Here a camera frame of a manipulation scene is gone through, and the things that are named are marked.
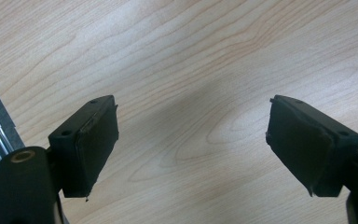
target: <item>light wood surface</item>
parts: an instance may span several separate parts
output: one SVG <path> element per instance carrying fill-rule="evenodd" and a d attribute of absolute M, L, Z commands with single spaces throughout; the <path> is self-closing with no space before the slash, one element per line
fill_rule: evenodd
<path fill-rule="evenodd" d="M 71 223 L 347 223 L 265 142 L 269 98 L 358 132 L 358 1 L 3 1 L 0 96 L 27 146 L 114 94 L 120 139 Z"/>

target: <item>wood grain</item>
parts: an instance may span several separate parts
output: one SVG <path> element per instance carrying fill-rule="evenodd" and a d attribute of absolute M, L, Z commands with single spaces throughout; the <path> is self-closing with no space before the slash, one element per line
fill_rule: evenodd
<path fill-rule="evenodd" d="M 0 96 L 27 146 L 114 94 L 120 139 L 71 223 L 346 223 L 265 143 L 269 98 L 358 132 L 358 1 L 0 0 Z"/>

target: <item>wooden table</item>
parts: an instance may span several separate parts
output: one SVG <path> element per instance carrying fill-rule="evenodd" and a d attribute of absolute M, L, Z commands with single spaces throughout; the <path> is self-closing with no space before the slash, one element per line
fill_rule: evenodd
<path fill-rule="evenodd" d="M 27 146 L 114 94 L 120 139 L 71 223 L 346 223 L 265 142 L 269 98 L 358 132 L 358 1 L 0 0 L 0 97 Z"/>

